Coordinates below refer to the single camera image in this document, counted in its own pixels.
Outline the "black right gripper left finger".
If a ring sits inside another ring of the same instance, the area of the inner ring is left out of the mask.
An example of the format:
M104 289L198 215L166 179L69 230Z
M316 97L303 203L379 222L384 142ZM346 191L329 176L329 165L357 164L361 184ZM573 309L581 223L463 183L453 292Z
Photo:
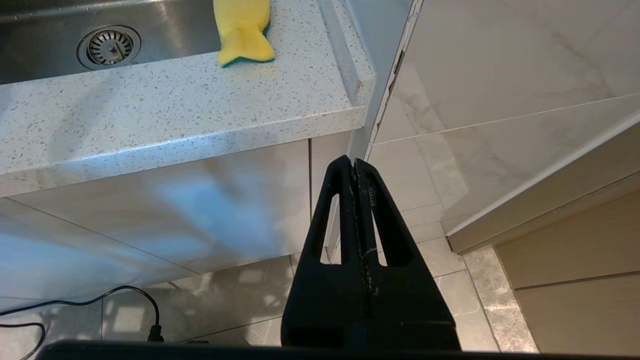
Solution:
M349 157L330 162L311 218L281 320L283 347L345 346L346 330L367 314L355 169ZM332 201L338 200L342 260L322 263Z

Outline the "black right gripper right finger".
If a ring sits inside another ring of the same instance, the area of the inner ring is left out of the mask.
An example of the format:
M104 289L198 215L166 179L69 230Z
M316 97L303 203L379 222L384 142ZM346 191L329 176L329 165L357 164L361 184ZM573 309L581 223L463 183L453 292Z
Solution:
M359 260L375 345L459 351L457 326L379 171L356 160Z

